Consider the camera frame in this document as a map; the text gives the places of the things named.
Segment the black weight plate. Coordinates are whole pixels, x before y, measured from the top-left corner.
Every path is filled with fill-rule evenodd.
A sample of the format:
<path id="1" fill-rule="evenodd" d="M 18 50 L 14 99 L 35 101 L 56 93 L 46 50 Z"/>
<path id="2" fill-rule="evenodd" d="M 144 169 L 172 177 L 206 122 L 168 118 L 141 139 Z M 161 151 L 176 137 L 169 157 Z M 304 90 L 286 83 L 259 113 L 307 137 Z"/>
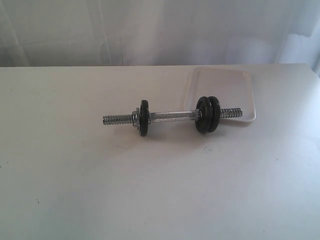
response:
<path id="1" fill-rule="evenodd" d="M 212 133 L 217 129 L 220 123 L 221 105 L 219 100 L 215 96 L 209 96 L 208 98 L 210 100 L 211 107 L 212 107 L 212 118 L 211 118 L 211 124 L 208 132 Z"/>

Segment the white curtain backdrop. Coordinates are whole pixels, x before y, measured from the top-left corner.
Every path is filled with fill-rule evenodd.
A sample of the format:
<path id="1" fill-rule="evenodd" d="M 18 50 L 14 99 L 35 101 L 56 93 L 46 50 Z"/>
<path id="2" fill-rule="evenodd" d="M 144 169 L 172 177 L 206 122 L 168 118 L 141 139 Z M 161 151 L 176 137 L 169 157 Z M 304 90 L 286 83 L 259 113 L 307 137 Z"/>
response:
<path id="1" fill-rule="evenodd" d="M 320 56 L 317 0 L 3 0 L 0 64 L 306 63 Z"/>

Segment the chrome threaded dumbbell bar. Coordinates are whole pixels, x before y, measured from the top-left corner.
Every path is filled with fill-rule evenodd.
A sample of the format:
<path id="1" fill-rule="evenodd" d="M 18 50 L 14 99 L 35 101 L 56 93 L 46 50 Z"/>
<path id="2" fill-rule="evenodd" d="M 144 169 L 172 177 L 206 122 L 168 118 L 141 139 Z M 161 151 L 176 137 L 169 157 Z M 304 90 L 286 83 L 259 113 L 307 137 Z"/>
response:
<path id="1" fill-rule="evenodd" d="M 240 118 L 243 116 L 243 110 L 239 107 L 222 108 L 220 119 Z M 149 125 L 151 123 L 197 121 L 200 117 L 199 110 L 188 111 L 170 111 L 170 112 L 149 112 Z M 106 126 L 112 125 L 133 125 L 133 116 L 130 114 L 105 115 L 102 117 L 102 123 Z"/>

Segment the black plate with collar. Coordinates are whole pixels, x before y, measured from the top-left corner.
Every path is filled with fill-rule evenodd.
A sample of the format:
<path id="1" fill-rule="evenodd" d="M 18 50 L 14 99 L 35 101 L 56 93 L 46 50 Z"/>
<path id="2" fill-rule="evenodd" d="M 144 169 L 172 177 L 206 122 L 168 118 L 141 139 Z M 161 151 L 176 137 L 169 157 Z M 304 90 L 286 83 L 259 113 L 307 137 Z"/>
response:
<path id="1" fill-rule="evenodd" d="M 141 137 L 145 137 L 148 133 L 149 120 L 150 120 L 149 102 L 143 99 L 140 102 L 140 110 L 139 110 L 139 135 Z"/>

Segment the white plastic tray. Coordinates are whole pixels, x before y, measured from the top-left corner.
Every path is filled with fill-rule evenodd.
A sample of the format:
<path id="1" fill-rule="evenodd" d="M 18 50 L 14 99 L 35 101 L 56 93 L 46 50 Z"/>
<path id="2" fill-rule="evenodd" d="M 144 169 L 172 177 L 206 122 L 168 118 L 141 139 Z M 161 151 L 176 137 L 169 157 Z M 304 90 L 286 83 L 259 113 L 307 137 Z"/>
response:
<path id="1" fill-rule="evenodd" d="M 249 124 L 256 119 L 252 76 L 242 70 L 197 67 L 189 79 L 183 109 L 194 110 L 200 97 L 216 97 L 223 109 L 241 108 L 242 117 L 229 122 Z"/>

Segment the chrome spin-lock collar nut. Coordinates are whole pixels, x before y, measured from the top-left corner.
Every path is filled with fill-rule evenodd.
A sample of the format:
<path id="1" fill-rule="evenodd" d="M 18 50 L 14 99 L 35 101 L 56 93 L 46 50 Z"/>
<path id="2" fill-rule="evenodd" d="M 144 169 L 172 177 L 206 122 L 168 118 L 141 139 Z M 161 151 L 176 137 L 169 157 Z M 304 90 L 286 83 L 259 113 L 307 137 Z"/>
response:
<path id="1" fill-rule="evenodd" d="M 140 109 L 138 107 L 132 112 L 132 125 L 140 129 Z"/>

